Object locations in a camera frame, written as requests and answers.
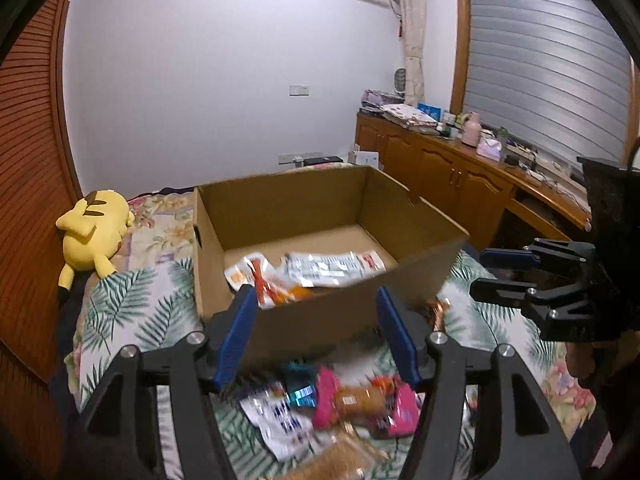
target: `person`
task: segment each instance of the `person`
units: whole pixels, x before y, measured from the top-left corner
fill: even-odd
[[[567,369],[604,410],[613,444],[602,467],[587,471],[584,479],[640,478],[640,332],[566,347]]]

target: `green leaf pattern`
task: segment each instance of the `green leaf pattern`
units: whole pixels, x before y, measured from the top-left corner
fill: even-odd
[[[491,274],[467,254],[457,257],[449,278],[438,294],[447,298],[452,308],[446,315],[447,333],[460,344],[493,350],[497,344],[509,343],[520,353],[534,377],[541,382],[554,364],[559,349],[540,341],[537,328],[519,311],[497,305],[477,303],[469,296],[469,286],[479,277]],[[100,282],[91,296],[82,338],[81,384],[82,406],[95,389],[111,355],[126,344],[136,344],[144,351],[165,348],[193,330],[199,330],[193,299],[193,262],[185,258],[157,267],[113,274]],[[356,342],[340,346],[323,360],[331,362],[345,383],[364,383],[375,374],[393,374],[396,366],[388,347],[371,334]],[[301,461],[279,463],[266,449],[259,431],[244,416],[236,402],[236,392],[243,384],[264,377],[239,378],[222,397],[212,397],[214,414],[225,443],[225,449],[239,479],[271,478],[296,467],[330,442],[318,433]],[[469,386],[467,399],[475,399],[476,388]],[[175,444],[170,394],[165,386],[158,388],[159,429],[162,456],[169,479],[181,479],[182,469]],[[391,456],[378,465],[371,477],[376,480],[396,479],[411,446],[412,439],[372,440]],[[470,412],[465,405],[455,478],[466,478],[474,441]]]

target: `beige curtain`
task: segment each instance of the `beige curtain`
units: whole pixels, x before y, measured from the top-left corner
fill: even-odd
[[[422,50],[426,28],[426,0],[400,0],[402,36],[406,68],[404,102],[415,106],[424,100],[424,72]]]

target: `wall outlet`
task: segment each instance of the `wall outlet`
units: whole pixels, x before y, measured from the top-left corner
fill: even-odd
[[[309,86],[307,85],[290,85],[289,95],[291,96],[307,96],[309,95]]]
[[[324,156],[324,153],[310,152],[310,153],[291,153],[290,155],[279,155],[278,165],[281,166],[283,164],[293,164],[297,156],[300,156],[302,158],[316,158],[317,156]]]

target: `small fan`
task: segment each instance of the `small fan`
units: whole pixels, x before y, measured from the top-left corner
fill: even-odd
[[[400,97],[404,97],[404,91],[406,89],[406,69],[399,68],[396,70],[394,74],[394,86],[396,88],[396,93]]]

